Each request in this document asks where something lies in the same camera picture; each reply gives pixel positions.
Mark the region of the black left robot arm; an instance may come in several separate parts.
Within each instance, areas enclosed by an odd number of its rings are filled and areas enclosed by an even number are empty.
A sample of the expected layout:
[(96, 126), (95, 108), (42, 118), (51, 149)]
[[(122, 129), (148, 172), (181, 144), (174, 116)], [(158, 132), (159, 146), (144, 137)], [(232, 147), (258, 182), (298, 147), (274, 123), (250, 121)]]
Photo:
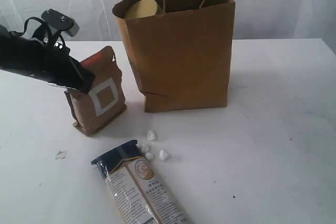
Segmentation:
[(70, 56), (70, 48), (48, 37), (40, 25), (30, 39), (15, 36), (1, 26), (1, 70), (88, 93), (95, 74)]

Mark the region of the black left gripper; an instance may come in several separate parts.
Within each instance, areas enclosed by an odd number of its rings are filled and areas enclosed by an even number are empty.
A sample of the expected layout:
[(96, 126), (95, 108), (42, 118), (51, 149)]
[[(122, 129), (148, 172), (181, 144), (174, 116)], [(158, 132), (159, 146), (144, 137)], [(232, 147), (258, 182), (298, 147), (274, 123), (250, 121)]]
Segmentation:
[(95, 75), (80, 62), (57, 47), (47, 49), (36, 40), (24, 43), (23, 76), (76, 89), (81, 93), (91, 90)]

